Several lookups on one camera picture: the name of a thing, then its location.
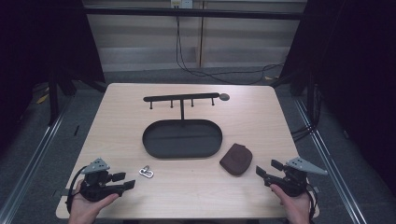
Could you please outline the black key rack with tray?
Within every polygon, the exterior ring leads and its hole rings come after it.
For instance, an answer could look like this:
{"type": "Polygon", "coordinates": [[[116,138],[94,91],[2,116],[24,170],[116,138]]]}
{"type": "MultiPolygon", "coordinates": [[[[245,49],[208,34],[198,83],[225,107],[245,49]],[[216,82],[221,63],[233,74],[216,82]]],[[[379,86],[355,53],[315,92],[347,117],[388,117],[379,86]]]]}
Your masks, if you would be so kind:
{"type": "Polygon", "coordinates": [[[194,107],[195,100],[210,99],[228,101],[227,93],[191,93],[146,96],[144,102],[149,102],[149,108],[153,108],[154,102],[169,101],[170,107],[174,107],[174,101],[179,101],[180,118],[163,119],[151,123],[143,133],[142,142],[147,153],[157,159],[195,159],[207,158],[216,154],[222,144],[222,130],[213,121],[207,119],[185,119],[186,100],[194,107]]]}

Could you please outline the metal floor rail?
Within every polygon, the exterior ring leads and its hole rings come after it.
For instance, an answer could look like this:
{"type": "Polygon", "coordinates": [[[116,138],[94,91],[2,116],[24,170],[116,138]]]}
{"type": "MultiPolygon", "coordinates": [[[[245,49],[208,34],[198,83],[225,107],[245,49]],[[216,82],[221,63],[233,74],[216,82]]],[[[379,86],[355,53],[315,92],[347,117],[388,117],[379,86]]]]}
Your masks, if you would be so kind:
{"type": "Polygon", "coordinates": [[[342,177],[328,147],[321,137],[320,132],[313,128],[313,124],[308,118],[307,109],[304,105],[304,102],[300,99],[297,99],[294,101],[294,103],[296,104],[299,114],[303,119],[304,125],[309,130],[310,138],[312,139],[352,222],[354,224],[368,224],[360,206],[347,186],[345,179],[342,177]]]}
{"type": "Polygon", "coordinates": [[[48,148],[52,142],[52,139],[56,135],[61,126],[64,114],[68,110],[68,107],[73,102],[73,96],[67,96],[65,103],[62,109],[59,111],[58,115],[52,120],[52,122],[47,126],[46,131],[44,132],[42,138],[40,139],[39,144],[35,148],[35,153],[32,158],[27,163],[21,177],[18,179],[18,182],[9,194],[9,197],[5,201],[4,206],[0,210],[0,224],[11,224],[18,208],[21,205],[24,195],[28,190],[35,173],[38,169],[38,166],[43,161],[45,154],[48,151],[48,148]]]}

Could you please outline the person's right hand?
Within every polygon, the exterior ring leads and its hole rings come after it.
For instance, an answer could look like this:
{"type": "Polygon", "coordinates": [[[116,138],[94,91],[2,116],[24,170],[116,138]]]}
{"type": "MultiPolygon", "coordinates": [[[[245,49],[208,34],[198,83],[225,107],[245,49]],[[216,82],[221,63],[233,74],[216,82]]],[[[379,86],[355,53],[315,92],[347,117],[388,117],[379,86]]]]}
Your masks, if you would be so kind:
{"type": "Polygon", "coordinates": [[[310,198],[306,193],[290,197],[275,184],[270,189],[279,198],[290,224],[310,224],[310,198]]]}

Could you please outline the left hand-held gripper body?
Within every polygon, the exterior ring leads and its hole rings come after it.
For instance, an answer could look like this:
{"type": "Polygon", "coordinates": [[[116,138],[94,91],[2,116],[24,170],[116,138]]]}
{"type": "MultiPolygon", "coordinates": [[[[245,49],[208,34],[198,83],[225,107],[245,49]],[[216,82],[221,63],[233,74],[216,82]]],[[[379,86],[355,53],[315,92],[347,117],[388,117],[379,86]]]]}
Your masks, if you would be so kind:
{"type": "Polygon", "coordinates": [[[125,191],[122,185],[108,186],[112,174],[108,172],[110,166],[101,158],[91,162],[82,169],[84,175],[79,193],[90,202],[99,202],[111,194],[117,193],[119,196],[125,191]]]}

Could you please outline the white wall power outlet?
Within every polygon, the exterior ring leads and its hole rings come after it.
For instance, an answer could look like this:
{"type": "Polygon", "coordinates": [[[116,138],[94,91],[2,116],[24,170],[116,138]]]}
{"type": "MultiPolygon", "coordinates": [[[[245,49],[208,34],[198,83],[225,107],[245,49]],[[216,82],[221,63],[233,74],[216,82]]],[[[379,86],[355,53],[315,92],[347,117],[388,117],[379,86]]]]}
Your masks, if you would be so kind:
{"type": "Polygon", "coordinates": [[[192,0],[170,0],[171,8],[193,9],[192,0]]]}

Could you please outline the silver keychain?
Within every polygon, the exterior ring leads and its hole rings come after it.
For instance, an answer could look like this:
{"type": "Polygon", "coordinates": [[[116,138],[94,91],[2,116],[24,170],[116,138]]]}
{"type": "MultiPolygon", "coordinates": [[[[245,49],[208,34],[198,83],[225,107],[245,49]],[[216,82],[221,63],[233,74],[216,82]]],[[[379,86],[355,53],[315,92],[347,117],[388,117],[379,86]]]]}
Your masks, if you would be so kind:
{"type": "Polygon", "coordinates": [[[146,165],[145,167],[141,168],[139,170],[139,174],[141,174],[142,176],[144,176],[146,178],[154,177],[154,173],[150,170],[150,167],[148,165],[146,165]]]}

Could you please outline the brown leather pouch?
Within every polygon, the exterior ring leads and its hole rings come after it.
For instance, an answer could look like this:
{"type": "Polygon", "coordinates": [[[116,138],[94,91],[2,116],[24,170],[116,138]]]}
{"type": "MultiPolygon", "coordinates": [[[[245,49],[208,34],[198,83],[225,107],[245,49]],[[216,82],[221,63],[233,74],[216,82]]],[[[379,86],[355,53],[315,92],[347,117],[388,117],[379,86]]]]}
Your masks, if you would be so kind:
{"type": "Polygon", "coordinates": [[[248,169],[251,161],[251,151],[245,146],[234,143],[219,164],[230,175],[240,176],[248,169]]]}

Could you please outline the person's left hand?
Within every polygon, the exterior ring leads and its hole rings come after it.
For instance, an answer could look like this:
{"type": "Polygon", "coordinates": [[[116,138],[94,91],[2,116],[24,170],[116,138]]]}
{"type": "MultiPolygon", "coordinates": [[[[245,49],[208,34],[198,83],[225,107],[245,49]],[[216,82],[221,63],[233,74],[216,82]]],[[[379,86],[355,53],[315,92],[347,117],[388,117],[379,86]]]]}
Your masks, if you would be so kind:
{"type": "Polygon", "coordinates": [[[108,195],[99,202],[90,202],[80,193],[72,201],[71,211],[67,224],[93,224],[101,210],[119,198],[117,193],[108,195]]]}

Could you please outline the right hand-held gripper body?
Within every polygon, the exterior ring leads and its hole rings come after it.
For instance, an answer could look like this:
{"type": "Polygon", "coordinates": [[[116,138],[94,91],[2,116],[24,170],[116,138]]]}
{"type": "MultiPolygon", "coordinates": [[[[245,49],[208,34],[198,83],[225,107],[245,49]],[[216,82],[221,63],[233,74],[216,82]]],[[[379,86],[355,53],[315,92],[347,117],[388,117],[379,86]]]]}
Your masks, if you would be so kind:
{"type": "Polygon", "coordinates": [[[327,175],[328,172],[319,168],[310,161],[300,157],[287,161],[283,171],[285,176],[274,177],[273,184],[279,186],[290,197],[297,197],[303,194],[307,188],[307,174],[327,175]]]}

